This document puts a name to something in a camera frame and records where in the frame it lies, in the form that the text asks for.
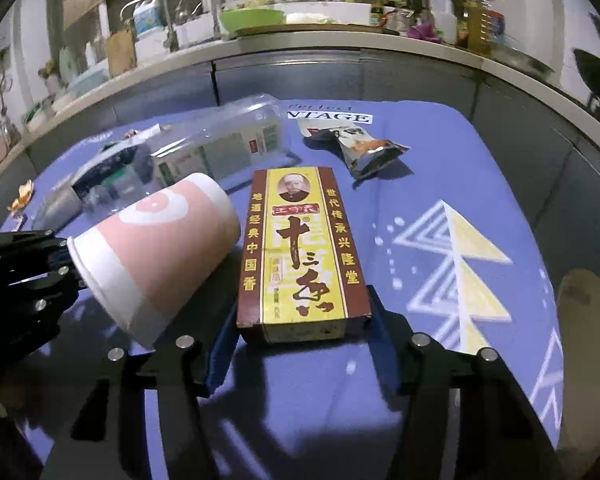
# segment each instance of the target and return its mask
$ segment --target kitchen counter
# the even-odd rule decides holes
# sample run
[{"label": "kitchen counter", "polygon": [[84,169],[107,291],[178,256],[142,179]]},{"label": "kitchen counter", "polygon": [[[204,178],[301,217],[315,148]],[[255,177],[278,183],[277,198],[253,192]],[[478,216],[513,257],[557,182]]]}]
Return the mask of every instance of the kitchen counter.
[{"label": "kitchen counter", "polygon": [[[544,82],[538,81],[499,62],[450,46],[409,38],[366,32],[287,32],[213,41],[165,54],[151,64],[124,73],[77,98],[71,105],[25,136],[23,148],[46,136],[64,121],[107,98],[159,75],[204,62],[233,56],[288,49],[375,49],[414,54],[452,62],[475,71],[496,76],[543,102],[583,132],[600,149],[600,123],[581,105]],[[0,174],[20,151],[16,150],[0,164]]]}]

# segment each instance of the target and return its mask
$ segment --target paper cup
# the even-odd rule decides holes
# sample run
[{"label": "paper cup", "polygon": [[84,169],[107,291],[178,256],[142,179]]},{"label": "paper cup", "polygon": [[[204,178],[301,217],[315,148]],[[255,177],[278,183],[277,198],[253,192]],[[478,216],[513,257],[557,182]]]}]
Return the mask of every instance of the paper cup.
[{"label": "paper cup", "polygon": [[194,173],[69,238],[67,246],[104,309],[151,348],[239,237],[229,197]]}]

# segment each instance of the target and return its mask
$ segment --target yellow triangle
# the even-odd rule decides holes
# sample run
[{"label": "yellow triangle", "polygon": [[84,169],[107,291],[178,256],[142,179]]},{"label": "yellow triangle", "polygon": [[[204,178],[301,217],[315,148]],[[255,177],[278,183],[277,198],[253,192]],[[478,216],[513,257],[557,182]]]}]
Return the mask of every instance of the yellow triangle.
[{"label": "yellow triangle", "polygon": [[484,338],[482,333],[478,330],[478,327],[475,326],[470,319],[465,322],[462,322],[462,328],[463,330],[460,331],[461,352],[464,352],[465,354],[475,355],[478,353],[478,350],[480,348],[489,346],[489,343]]},{"label": "yellow triangle", "polygon": [[510,264],[511,260],[455,209],[445,205],[451,243],[462,256]]},{"label": "yellow triangle", "polygon": [[462,258],[456,268],[456,279],[460,282],[460,302],[469,317],[511,321],[507,309]]}]

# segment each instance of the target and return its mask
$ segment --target blue table surface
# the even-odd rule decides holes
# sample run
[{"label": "blue table surface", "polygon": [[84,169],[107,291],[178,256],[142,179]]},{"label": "blue table surface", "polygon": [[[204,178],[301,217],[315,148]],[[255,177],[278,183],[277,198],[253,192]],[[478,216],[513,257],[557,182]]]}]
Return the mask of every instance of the blue table surface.
[{"label": "blue table surface", "polygon": [[[372,124],[363,126],[372,136],[411,147],[376,177],[355,183],[334,153],[305,145],[296,120],[283,121],[288,147],[302,166],[333,168],[365,281],[375,286],[384,306],[404,314],[414,330],[436,335],[447,348],[466,347],[469,333],[460,330],[459,319],[468,319],[478,338],[503,356],[555,446],[562,415],[562,347],[554,293],[531,229],[472,125],[456,110],[428,102],[289,100],[283,105],[371,114]],[[32,216],[45,193],[105,142],[130,128],[185,116],[190,114],[160,116],[77,143],[36,179],[26,212]],[[248,198],[248,187],[231,194],[242,225]],[[451,226],[470,224],[479,233],[470,237],[482,235],[509,261],[458,250],[449,229],[451,217],[458,222],[454,211],[466,222]],[[10,226],[7,221],[3,229]],[[75,236],[90,226],[83,215],[59,235]],[[458,291],[461,274],[483,291],[474,303],[493,304],[497,298],[499,307],[476,313],[463,304],[469,300],[466,290],[464,296]],[[75,418],[100,359],[113,346],[142,351],[84,290],[62,317],[58,338],[28,358],[40,376],[44,400],[29,413],[26,433],[43,459],[59,428]],[[254,351],[240,339],[226,381],[200,405],[224,478],[381,479],[397,445],[406,402],[383,395],[364,340]],[[154,392],[146,394],[146,409],[152,475],[167,478]]]}]

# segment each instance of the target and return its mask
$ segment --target man's portrait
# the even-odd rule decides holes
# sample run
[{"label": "man's portrait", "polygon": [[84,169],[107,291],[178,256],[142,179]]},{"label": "man's portrait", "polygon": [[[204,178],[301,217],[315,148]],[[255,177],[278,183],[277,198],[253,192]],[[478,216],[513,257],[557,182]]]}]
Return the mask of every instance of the man's portrait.
[{"label": "man's portrait", "polygon": [[299,173],[287,173],[278,182],[278,193],[287,202],[300,202],[308,195],[311,187],[306,177]]}]

